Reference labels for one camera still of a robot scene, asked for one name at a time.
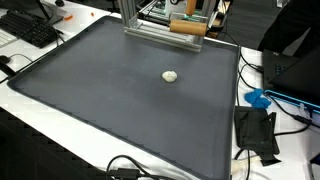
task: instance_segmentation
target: desk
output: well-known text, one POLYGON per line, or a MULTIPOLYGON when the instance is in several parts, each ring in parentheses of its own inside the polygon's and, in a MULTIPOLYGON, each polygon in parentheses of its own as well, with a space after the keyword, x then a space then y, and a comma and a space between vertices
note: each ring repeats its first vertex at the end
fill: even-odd
MULTIPOLYGON (((106 11, 89 8, 86 6, 73 4, 65 1, 64 10, 72 12, 74 19, 67 22, 60 22, 55 25, 56 28, 63 31, 65 38, 70 39, 85 27, 89 26, 99 17, 110 14, 106 11)), ((37 49, 21 40, 18 40, 5 48, 0 49, 0 54, 10 56, 15 53, 22 53, 36 60, 38 57, 49 52, 55 48, 55 43, 47 46, 45 49, 37 49)), ((249 62, 261 64, 261 53, 243 48, 243 55, 249 62)), ((14 57, 10 67, 18 70, 29 62, 22 57, 14 57)), ((244 78, 247 82, 255 87, 261 87, 262 77, 250 68, 246 68, 243 72, 244 78)), ((0 74, 0 79, 4 79, 5 75, 0 74)), ((243 96, 244 93, 250 91, 243 83, 239 85, 239 93, 243 96)), ((0 106, 6 111, 12 113, 25 123, 42 132, 52 140, 61 144, 74 154, 80 156, 87 162, 97 166, 101 169, 107 167, 108 162, 119 154, 126 154, 137 159, 142 164, 151 168, 151 173, 167 175, 177 179, 197 179, 191 174, 184 172, 167 162, 154 157, 140 149, 135 148, 117 138, 110 136, 92 126, 86 125, 72 117, 51 109, 43 104, 24 97, 8 88, 6 83, 0 84, 0 106)), ((249 106, 248 103, 240 98, 241 105, 249 106)), ((287 104, 281 103, 285 109, 296 113, 297 108, 287 104)), ((277 112, 276 132, 292 131, 302 128, 301 125, 289 118, 284 113, 280 112, 278 108, 272 105, 268 112, 277 112)), ((239 150, 235 142, 235 134, 233 134, 233 156, 239 150)), ((308 130, 304 133, 290 136, 277 137, 280 148, 280 155, 278 159, 282 163, 272 165, 269 167, 262 167, 259 163, 252 165, 251 179, 291 179, 303 180, 309 179, 307 161, 320 151, 320 143, 317 142, 319 133, 316 130, 308 130)), ((132 167, 132 164, 126 160, 119 160, 114 163, 114 166, 132 167)), ((245 179, 246 169, 239 172, 233 179, 245 179)))

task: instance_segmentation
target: keyboard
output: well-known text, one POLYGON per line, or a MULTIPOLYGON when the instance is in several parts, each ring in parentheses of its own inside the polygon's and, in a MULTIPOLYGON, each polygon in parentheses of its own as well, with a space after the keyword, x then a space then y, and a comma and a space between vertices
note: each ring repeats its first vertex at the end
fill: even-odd
POLYGON ((0 29, 39 48, 52 43, 58 37, 51 25, 15 11, 1 16, 0 29))
POLYGON ((279 75, 280 73, 282 73, 282 71, 286 70, 286 67, 280 64, 276 64, 276 74, 279 75))
POLYGON ((13 43, 18 38, 0 29, 0 48, 13 43))

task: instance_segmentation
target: black keyboard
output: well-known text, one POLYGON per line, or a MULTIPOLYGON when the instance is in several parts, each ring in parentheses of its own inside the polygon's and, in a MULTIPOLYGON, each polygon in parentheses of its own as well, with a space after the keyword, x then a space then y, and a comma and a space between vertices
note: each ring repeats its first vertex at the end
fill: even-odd
POLYGON ((275 68, 276 68, 276 73, 277 73, 277 75, 279 75, 280 73, 282 73, 282 71, 286 70, 286 67, 283 66, 283 65, 276 64, 275 66, 276 66, 275 68))
POLYGON ((0 28, 39 48, 52 43, 58 37, 51 25, 15 11, 1 16, 0 28))

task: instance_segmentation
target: white ball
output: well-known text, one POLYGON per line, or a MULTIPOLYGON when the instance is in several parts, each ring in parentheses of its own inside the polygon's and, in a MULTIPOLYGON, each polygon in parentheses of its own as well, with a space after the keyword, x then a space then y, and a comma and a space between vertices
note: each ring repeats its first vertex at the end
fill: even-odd
POLYGON ((178 75, 174 71, 166 71, 162 74, 162 78, 167 82, 174 82, 178 78, 178 75))

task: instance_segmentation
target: floor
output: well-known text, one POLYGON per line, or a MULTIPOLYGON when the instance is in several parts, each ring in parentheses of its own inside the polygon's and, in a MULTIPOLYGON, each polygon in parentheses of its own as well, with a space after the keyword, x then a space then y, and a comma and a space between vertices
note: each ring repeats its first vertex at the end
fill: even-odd
MULTIPOLYGON (((112 8, 112 3, 107 0, 84 0, 83 4, 105 10, 112 8)), ((257 49, 265 31, 280 10, 276 7, 276 0, 234 0, 228 14, 227 27, 223 31, 227 30, 239 45, 257 49)), ((303 37, 289 46, 284 54, 292 55, 299 47, 303 37)), ((219 36, 219 39, 233 43, 231 38, 223 34, 219 36)))

